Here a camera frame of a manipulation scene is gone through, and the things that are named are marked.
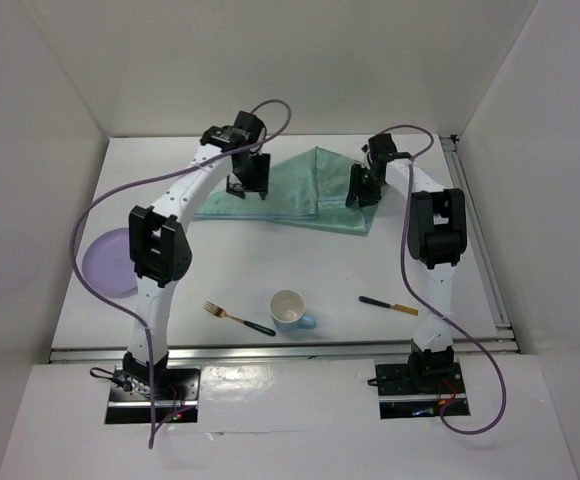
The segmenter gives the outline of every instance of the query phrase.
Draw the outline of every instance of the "cup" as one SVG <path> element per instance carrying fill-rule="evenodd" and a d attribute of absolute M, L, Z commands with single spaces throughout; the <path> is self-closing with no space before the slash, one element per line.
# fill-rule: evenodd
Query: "cup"
<path fill-rule="evenodd" d="M 272 296 L 270 315 L 282 332 L 290 332 L 297 328 L 312 330 L 317 326 L 317 320 L 306 315 L 303 297 L 294 290 L 281 290 Z"/>

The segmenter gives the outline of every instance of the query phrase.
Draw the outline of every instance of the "fork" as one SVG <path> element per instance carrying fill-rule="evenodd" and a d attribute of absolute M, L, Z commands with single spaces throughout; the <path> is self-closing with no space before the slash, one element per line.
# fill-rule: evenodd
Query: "fork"
<path fill-rule="evenodd" d="M 239 323 L 244 324 L 246 327 L 250 327 L 253 330 L 257 330 L 258 332 L 265 333 L 266 335 L 269 335 L 271 337 L 274 337 L 277 334 L 277 332 L 275 332 L 271 328 L 264 327 L 263 325 L 258 325 L 256 323 L 252 323 L 252 322 L 249 322 L 248 320 L 243 320 L 243 319 L 238 318 L 238 317 L 233 317 L 232 315 L 228 315 L 223 308 L 215 305 L 214 303 L 206 302 L 206 304 L 204 305 L 203 308 L 207 312 L 210 312 L 215 317 L 231 318 Z"/>

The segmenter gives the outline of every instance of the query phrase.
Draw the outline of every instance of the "white table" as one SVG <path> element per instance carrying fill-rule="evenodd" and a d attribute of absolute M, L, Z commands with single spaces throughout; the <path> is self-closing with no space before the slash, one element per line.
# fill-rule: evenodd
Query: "white table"
<path fill-rule="evenodd" d="M 462 437 L 438 418 L 379 419 L 370 359 L 209 365 L 199 423 L 171 425 L 147 448 L 147 425 L 104 425 L 109 383 L 90 365 L 32 369 L 0 480 L 444 479 L 575 480 L 536 358 L 497 356 L 508 411 L 493 431 Z M 499 408 L 483 355 L 461 358 L 470 417 Z"/>
<path fill-rule="evenodd" d="M 288 136 L 266 145 L 273 163 L 320 146 L 360 158 L 367 135 Z M 423 135 L 395 136 L 401 150 L 425 146 Z M 124 138 L 110 141 L 96 196 L 141 178 L 185 167 L 198 138 Z M 417 160 L 433 178 L 452 184 L 441 147 Z M 168 182 L 122 192 L 97 207 L 88 218 L 79 250 L 104 232 L 127 225 L 135 205 L 149 205 Z M 405 200 L 390 191 L 383 199 L 367 237 L 326 233 L 264 222 L 199 221 L 189 229 L 193 263 L 172 303 L 168 330 L 171 346 L 257 345 L 306 342 L 408 340 L 417 317 L 359 303 L 359 295 L 417 307 L 399 274 L 399 241 Z M 409 271 L 416 287 L 414 262 Z M 202 309 L 212 301 L 234 315 L 272 326 L 268 302 L 279 289 L 296 289 L 318 319 L 313 331 L 267 337 L 236 322 L 220 320 Z M 135 297 L 120 301 L 134 308 Z M 493 315 L 470 246 L 454 281 L 454 319 L 475 337 L 496 336 Z M 133 320 L 91 297 L 74 275 L 70 280 L 53 341 L 54 349 L 114 348 L 127 345 Z"/>

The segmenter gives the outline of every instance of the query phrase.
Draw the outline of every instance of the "folded towel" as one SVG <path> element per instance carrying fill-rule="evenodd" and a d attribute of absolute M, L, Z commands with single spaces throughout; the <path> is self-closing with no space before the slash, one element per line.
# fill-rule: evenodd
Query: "folded towel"
<path fill-rule="evenodd" d="M 266 200 L 251 194 L 244 201 L 226 192 L 217 192 L 201 206 L 195 218 L 259 219 L 366 235 L 377 207 L 346 207 L 353 163 L 351 158 L 315 147 L 270 169 Z"/>

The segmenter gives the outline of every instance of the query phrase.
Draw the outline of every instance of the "white wall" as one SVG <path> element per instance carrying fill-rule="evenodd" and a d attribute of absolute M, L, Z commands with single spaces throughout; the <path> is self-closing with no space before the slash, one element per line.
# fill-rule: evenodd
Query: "white wall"
<path fill-rule="evenodd" d="M 0 0 L 0 463 L 106 142 L 22 4 Z"/>
<path fill-rule="evenodd" d="M 198 134 L 270 97 L 293 133 L 459 133 L 535 1 L 28 0 L 110 136 Z"/>
<path fill-rule="evenodd" d="M 580 474 L 580 0 L 540 0 L 460 145 L 523 346 Z"/>

